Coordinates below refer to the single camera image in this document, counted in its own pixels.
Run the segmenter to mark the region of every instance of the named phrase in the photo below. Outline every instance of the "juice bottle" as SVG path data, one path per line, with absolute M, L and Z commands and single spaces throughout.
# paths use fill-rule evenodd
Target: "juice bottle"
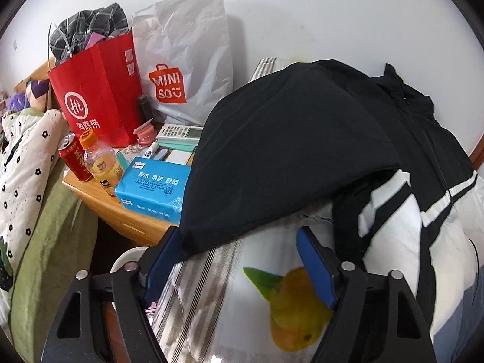
M 124 170 L 119 164 L 113 148 L 99 140 L 93 129 L 83 132 L 79 138 L 84 149 L 84 163 L 106 192 L 117 200 L 114 189 L 118 186 Z

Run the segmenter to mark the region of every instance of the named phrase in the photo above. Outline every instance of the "red can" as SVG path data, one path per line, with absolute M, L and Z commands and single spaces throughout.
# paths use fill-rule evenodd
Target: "red can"
M 66 135 L 57 149 L 62 160 L 80 182 L 87 182 L 93 177 L 84 164 L 84 149 L 74 133 Z

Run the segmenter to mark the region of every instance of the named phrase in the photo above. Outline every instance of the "blue tissue package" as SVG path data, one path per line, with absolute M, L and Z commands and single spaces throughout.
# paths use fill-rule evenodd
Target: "blue tissue package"
M 187 165 L 135 157 L 115 193 L 128 210 L 179 224 L 189 174 Z

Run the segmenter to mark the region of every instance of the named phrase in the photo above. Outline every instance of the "white wall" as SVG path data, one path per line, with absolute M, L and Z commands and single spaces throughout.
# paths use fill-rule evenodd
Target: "white wall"
M 158 0 L 28 0 L 0 40 L 5 88 L 47 60 L 51 21 L 114 1 L 130 16 Z M 484 131 L 484 52 L 451 0 L 225 1 L 237 86 L 264 57 L 336 58 L 368 75 L 390 62 L 467 152 Z

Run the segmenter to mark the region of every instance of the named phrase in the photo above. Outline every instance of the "hi logo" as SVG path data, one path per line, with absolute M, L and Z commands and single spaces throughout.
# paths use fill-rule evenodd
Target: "hi logo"
M 178 67 L 168 68 L 166 64 L 157 64 L 156 71 L 148 76 L 156 86 L 156 98 L 160 102 L 186 103 L 183 75 Z
M 88 104 L 81 94 L 75 91 L 69 91 L 64 96 L 65 106 L 69 113 L 78 120 L 84 120 L 88 116 Z

